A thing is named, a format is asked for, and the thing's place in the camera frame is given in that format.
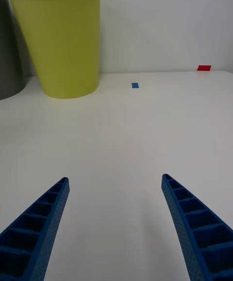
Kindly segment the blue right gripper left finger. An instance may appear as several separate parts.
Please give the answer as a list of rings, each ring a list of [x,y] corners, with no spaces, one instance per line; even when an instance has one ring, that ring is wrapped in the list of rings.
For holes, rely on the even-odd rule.
[[[0,234],[0,280],[44,280],[68,195],[63,177]]]

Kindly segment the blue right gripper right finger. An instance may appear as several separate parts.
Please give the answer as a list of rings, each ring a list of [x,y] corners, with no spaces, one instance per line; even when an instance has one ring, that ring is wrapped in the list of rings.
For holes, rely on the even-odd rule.
[[[170,175],[161,188],[192,281],[233,280],[233,231]]]

